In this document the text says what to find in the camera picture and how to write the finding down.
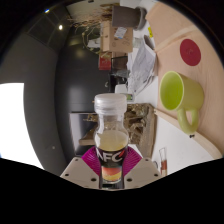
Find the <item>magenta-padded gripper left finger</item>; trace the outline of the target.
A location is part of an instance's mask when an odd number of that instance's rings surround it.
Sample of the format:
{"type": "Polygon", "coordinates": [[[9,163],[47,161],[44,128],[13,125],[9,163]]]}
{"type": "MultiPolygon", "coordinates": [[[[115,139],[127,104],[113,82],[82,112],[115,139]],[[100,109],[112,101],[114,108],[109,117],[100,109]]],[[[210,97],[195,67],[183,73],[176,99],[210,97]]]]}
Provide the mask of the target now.
{"type": "Polygon", "coordinates": [[[84,188],[98,189],[101,165],[96,150],[91,147],[82,157],[74,157],[61,174],[61,178],[84,188]]]}

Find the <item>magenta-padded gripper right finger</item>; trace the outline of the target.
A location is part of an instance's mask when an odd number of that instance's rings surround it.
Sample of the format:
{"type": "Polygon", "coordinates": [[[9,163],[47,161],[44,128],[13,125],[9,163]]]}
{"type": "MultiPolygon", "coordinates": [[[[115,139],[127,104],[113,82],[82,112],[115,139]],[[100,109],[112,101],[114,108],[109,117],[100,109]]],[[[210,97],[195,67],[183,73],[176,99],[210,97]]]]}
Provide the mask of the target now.
{"type": "Polygon", "coordinates": [[[142,158],[133,148],[128,148],[124,160],[124,188],[134,189],[161,178],[161,174],[150,158],[142,158]]]}

